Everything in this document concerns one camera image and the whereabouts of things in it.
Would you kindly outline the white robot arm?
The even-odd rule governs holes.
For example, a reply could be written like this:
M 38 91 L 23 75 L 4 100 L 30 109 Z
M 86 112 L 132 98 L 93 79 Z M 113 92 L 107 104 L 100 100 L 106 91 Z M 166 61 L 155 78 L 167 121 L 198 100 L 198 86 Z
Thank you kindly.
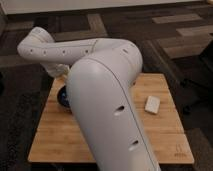
M 35 27 L 19 55 L 70 67 L 69 105 L 100 171 L 161 171 L 131 96 L 143 59 L 131 41 L 93 38 L 56 42 Z

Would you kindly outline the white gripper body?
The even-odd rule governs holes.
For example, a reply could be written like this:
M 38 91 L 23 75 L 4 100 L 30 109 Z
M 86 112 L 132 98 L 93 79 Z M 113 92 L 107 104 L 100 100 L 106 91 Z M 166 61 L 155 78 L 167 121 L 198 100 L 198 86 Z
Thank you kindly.
M 68 72 L 70 70 L 69 66 L 65 64 L 43 63 L 42 66 L 53 78 L 67 78 Z

